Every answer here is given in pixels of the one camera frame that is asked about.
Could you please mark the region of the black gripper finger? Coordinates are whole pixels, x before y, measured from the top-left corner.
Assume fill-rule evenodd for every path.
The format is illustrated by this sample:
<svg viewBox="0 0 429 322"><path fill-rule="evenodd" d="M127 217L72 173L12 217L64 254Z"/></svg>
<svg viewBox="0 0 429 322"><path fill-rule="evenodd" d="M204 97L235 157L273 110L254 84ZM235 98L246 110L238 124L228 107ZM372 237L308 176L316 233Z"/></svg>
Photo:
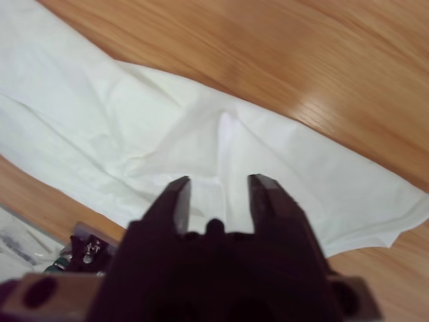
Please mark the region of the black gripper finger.
<svg viewBox="0 0 429 322"><path fill-rule="evenodd" d="M275 224L297 225L306 219L303 209L278 181L263 174L251 174L247 184L255 232Z"/></svg>
<svg viewBox="0 0 429 322"><path fill-rule="evenodd" d="M170 182L134 227L164 234L185 234L190 216L191 179L183 176Z"/></svg>

